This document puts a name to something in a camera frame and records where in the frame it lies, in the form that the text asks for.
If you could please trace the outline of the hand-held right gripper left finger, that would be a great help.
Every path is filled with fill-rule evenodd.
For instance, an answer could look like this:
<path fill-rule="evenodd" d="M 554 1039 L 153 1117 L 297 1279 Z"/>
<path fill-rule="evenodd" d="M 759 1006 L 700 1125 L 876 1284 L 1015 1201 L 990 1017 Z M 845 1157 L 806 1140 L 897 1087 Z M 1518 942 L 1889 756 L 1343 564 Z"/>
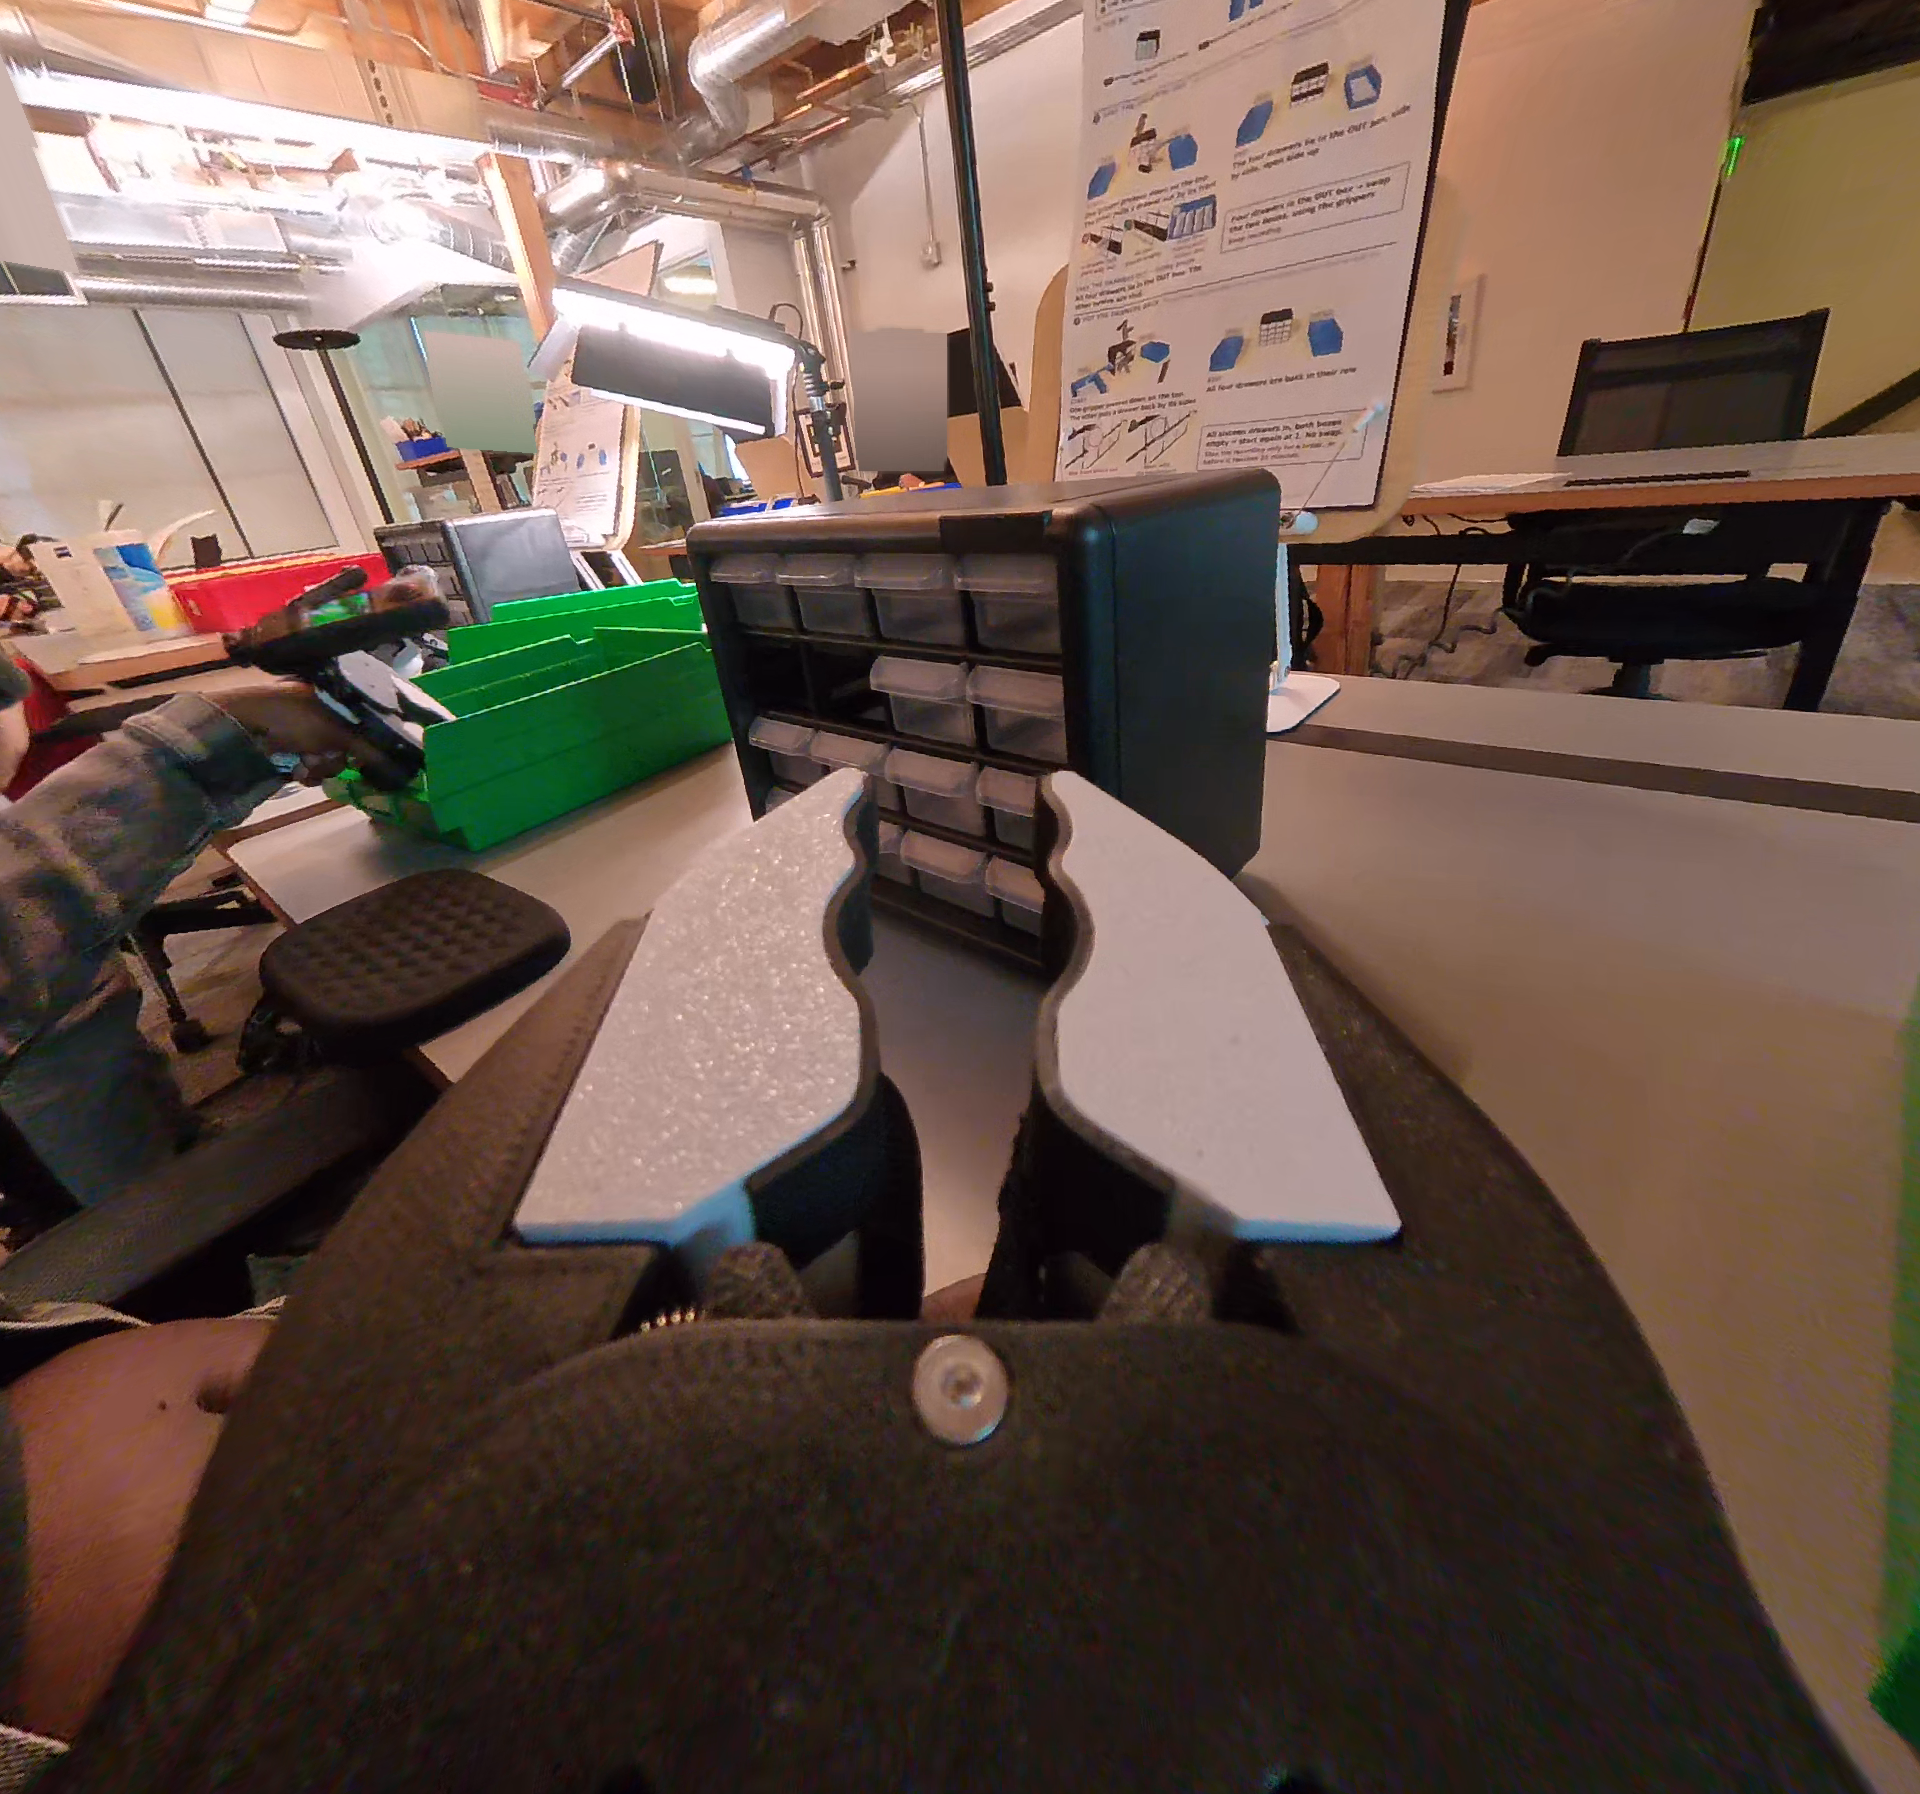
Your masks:
<path fill-rule="evenodd" d="M 518 1201 L 527 1245 L 752 1242 L 773 1184 L 852 1129 L 879 1079 L 873 822 L 837 770 L 661 893 Z"/>

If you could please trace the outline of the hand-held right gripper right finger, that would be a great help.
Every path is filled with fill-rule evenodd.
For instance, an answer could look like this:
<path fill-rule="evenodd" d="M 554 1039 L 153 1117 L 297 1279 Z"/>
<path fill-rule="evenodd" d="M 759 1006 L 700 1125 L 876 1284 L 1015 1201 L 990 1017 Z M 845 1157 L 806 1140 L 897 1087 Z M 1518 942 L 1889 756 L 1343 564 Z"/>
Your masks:
<path fill-rule="evenodd" d="M 1182 1236 L 1376 1245 L 1402 1215 L 1260 907 L 1134 807 L 1062 770 L 1047 916 L 1066 953 L 1040 1004 L 1038 1093 Z"/>

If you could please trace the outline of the green plastic bin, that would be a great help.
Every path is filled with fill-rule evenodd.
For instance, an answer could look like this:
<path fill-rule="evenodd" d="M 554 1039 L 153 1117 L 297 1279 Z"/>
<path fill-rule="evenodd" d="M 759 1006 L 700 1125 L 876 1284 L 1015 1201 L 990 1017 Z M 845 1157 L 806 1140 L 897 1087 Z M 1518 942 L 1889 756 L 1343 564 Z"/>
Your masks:
<path fill-rule="evenodd" d="M 732 727 L 705 633 L 499 621 L 454 629 L 420 685 L 450 710 L 425 766 L 385 789 L 355 770 L 324 793 L 372 822 L 485 852 L 722 745 Z"/>
<path fill-rule="evenodd" d="M 460 667 L 554 639 L 590 642 L 602 629 L 700 635 L 706 632 L 700 591 L 691 581 L 665 578 L 499 602 L 487 621 L 446 632 L 446 663 Z"/>

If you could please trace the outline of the rows of small cabinet drawers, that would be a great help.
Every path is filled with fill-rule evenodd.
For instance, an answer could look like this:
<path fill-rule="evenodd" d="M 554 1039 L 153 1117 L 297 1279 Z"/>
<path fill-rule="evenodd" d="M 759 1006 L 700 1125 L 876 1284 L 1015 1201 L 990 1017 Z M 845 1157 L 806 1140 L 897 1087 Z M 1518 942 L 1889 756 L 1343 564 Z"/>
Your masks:
<path fill-rule="evenodd" d="M 1068 766 L 1048 558 L 748 547 L 702 574 L 757 819 L 854 773 L 894 906 L 1032 953 L 1040 780 Z"/>

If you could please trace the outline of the person's left hand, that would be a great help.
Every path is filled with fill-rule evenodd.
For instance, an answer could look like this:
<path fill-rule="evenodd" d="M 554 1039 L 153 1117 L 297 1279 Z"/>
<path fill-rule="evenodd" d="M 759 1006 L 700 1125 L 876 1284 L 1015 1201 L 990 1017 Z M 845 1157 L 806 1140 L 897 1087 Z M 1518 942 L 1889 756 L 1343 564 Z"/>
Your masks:
<path fill-rule="evenodd" d="M 251 680 L 231 687 L 215 702 L 277 762 L 292 762 L 303 783 L 324 783 L 361 770 L 377 749 L 305 681 L 285 678 Z"/>

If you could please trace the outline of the person's right hand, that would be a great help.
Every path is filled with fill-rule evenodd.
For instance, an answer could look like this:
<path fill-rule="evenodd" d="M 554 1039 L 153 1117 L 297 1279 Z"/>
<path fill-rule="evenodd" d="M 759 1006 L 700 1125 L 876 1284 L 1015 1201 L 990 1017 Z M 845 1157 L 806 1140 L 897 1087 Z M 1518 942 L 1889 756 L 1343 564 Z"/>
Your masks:
<path fill-rule="evenodd" d="M 271 1317 L 119 1325 L 5 1392 L 5 1723 L 76 1739 L 176 1559 Z"/>

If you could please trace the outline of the red plastic bin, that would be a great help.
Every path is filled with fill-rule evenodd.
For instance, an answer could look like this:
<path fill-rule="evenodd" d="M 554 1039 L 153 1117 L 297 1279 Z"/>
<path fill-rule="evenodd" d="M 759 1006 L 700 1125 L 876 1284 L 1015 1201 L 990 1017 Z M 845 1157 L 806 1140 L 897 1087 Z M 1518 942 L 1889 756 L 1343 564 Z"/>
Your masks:
<path fill-rule="evenodd" d="M 364 588 L 390 578 L 379 551 L 251 558 L 215 568 L 169 568 L 162 576 L 192 632 L 229 633 L 253 628 L 297 595 L 348 570 L 364 571 Z"/>

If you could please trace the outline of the small instruction poster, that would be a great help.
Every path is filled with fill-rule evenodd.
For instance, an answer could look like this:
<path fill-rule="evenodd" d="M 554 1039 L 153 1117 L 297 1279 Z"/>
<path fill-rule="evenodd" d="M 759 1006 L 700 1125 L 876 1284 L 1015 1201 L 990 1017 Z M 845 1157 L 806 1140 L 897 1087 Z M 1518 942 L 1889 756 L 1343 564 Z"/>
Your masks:
<path fill-rule="evenodd" d="M 626 407 L 620 399 L 574 386 L 546 386 L 539 416 L 533 505 L 564 527 L 604 540 L 620 517 Z"/>

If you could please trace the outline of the black floor lamp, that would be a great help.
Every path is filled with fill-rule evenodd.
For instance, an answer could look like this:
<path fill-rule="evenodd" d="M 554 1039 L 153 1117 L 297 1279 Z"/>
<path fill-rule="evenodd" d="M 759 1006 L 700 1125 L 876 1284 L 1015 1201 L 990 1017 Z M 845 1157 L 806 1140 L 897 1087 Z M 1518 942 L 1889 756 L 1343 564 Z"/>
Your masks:
<path fill-rule="evenodd" d="M 274 333 L 274 343 L 288 352 L 309 353 L 319 361 L 323 378 L 339 407 L 343 427 L 348 434 L 353 452 L 361 463 L 361 470 L 372 494 L 377 522 L 382 527 L 393 526 L 395 509 L 393 509 L 390 498 L 382 483 L 379 463 L 372 458 L 372 447 L 361 425 L 357 407 L 348 395 L 343 368 L 339 366 L 339 356 L 348 350 L 355 350 L 361 343 L 361 335 L 348 328 L 337 328 L 337 325 L 290 325 Z"/>

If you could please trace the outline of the studio light panel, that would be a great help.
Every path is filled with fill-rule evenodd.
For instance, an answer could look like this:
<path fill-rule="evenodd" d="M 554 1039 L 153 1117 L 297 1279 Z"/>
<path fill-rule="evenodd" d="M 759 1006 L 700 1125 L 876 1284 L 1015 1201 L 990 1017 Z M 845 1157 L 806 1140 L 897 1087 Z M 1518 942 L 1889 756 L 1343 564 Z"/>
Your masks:
<path fill-rule="evenodd" d="M 711 425 L 736 438 L 788 430 L 790 391 L 802 353 L 796 335 L 735 309 L 682 307 L 561 277 L 553 324 L 530 369 L 629 404 Z"/>

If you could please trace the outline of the cardboard sheet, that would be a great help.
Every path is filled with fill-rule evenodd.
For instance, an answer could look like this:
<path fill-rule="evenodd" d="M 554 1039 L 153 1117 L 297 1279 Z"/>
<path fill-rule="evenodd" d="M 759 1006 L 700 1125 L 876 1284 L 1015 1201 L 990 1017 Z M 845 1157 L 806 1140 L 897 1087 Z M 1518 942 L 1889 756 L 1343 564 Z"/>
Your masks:
<path fill-rule="evenodd" d="M 1071 271 L 1060 268 L 1040 295 L 1024 406 L 1000 407 L 1006 478 L 1015 486 L 1055 483 L 1062 422 L 1062 335 Z M 949 466 L 960 486 L 989 486 L 983 424 L 977 411 L 951 414 Z"/>

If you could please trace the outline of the black stand pole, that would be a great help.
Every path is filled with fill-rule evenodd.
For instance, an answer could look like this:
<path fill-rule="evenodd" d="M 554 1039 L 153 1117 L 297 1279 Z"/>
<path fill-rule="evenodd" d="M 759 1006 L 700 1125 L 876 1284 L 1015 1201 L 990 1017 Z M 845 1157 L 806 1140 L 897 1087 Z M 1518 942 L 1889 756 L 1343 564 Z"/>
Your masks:
<path fill-rule="evenodd" d="M 964 1 L 933 0 L 938 66 L 953 150 L 957 219 L 968 306 L 972 398 L 978 420 L 981 460 L 989 486 L 1006 486 L 1006 445 L 998 398 L 994 300 L 983 223 L 978 150 L 968 69 Z"/>

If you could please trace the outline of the light wooden desk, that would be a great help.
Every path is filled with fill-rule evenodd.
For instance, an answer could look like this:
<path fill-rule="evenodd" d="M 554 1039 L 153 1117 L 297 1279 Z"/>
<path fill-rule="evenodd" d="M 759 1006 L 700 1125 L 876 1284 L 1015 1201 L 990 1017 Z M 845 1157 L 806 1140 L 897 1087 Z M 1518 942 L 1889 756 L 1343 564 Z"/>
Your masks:
<path fill-rule="evenodd" d="M 1606 666 L 1648 698 L 1674 663 L 1790 651 L 1783 706 L 1823 707 L 1894 517 L 1917 517 L 1917 435 L 1609 452 L 1416 486 L 1401 523 L 1500 568 L 1527 663 Z"/>

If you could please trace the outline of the large instruction poster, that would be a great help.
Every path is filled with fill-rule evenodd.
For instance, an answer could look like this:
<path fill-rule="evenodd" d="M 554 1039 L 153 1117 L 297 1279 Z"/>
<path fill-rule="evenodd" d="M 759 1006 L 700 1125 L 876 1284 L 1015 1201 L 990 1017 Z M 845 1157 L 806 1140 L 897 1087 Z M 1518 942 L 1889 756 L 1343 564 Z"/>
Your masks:
<path fill-rule="evenodd" d="M 1376 503 L 1468 0 L 1083 0 L 1058 480 Z"/>

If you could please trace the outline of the black mesh office chair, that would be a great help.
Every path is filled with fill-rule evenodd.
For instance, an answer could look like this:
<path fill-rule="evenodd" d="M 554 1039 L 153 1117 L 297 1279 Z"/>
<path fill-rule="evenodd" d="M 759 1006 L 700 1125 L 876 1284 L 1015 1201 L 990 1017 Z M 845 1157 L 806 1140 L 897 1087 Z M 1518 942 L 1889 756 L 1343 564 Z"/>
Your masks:
<path fill-rule="evenodd" d="M 1620 342 L 1578 356 L 1560 458 L 1648 455 L 1797 439 L 1807 431 L 1828 311 Z M 1719 515 L 1701 509 L 1552 509 L 1525 530 L 1610 544 L 1606 558 L 1512 564 L 1500 611 L 1529 639 L 1525 663 L 1605 660 L 1602 693 L 1653 698 L 1668 662 L 1754 658 L 1799 646 L 1823 598 L 1769 562 L 1711 565 Z"/>

